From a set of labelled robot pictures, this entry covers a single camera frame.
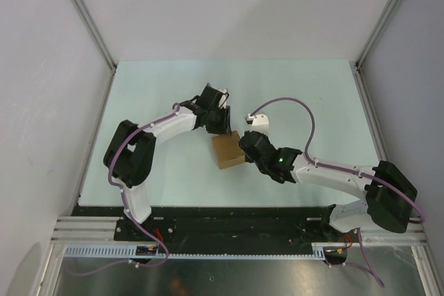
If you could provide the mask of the brown cardboard express box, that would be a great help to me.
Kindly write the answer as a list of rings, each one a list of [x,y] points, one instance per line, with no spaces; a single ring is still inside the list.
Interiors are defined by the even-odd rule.
[[[245,155],[239,147],[240,136],[235,130],[232,134],[220,134],[212,137],[212,148],[216,162],[221,170],[243,164]]]

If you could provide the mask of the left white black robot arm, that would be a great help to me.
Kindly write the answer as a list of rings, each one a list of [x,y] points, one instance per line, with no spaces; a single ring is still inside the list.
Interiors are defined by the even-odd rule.
[[[199,95],[174,103],[170,113],[157,120],[146,125],[124,120],[118,125],[103,164],[109,184],[119,189],[124,214],[131,219],[128,230],[136,239],[146,240],[153,232],[144,182],[151,172],[156,147],[199,128],[209,134],[231,134],[229,95],[227,89],[206,85]]]

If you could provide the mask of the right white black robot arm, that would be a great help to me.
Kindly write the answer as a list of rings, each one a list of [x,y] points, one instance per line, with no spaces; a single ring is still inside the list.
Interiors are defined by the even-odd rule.
[[[372,224],[397,234],[406,232],[418,191],[393,163],[380,161],[368,167],[311,162],[295,148],[275,148],[265,134],[256,131],[245,132],[239,147],[248,163],[280,184],[315,184],[357,198],[328,208],[320,224],[325,240],[337,241],[352,229]]]

